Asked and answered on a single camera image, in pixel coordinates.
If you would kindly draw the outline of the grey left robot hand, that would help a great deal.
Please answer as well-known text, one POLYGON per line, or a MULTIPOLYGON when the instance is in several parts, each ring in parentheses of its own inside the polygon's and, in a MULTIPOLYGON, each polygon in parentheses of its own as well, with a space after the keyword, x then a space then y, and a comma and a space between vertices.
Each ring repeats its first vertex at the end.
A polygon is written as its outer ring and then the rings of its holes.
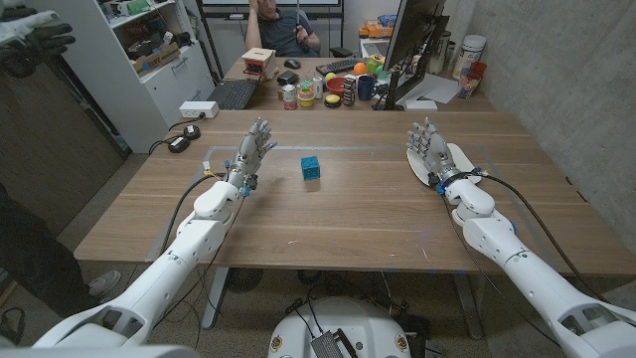
POLYGON ((276 142, 269 142, 270 137, 268 121, 259 117, 239 143, 228 172, 228 183, 239 189, 254 186, 263 157, 276 146, 276 142))

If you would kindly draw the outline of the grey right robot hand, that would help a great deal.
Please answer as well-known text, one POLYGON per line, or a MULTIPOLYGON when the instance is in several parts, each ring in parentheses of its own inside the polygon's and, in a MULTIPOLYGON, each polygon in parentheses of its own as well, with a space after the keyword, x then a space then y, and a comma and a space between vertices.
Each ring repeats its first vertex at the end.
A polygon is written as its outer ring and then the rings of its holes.
POLYGON ((463 171, 456 165, 452 153, 436 126, 425 119, 424 124, 414 122, 407 132, 406 156, 417 178, 430 188, 444 186, 452 178, 461 177, 463 171))

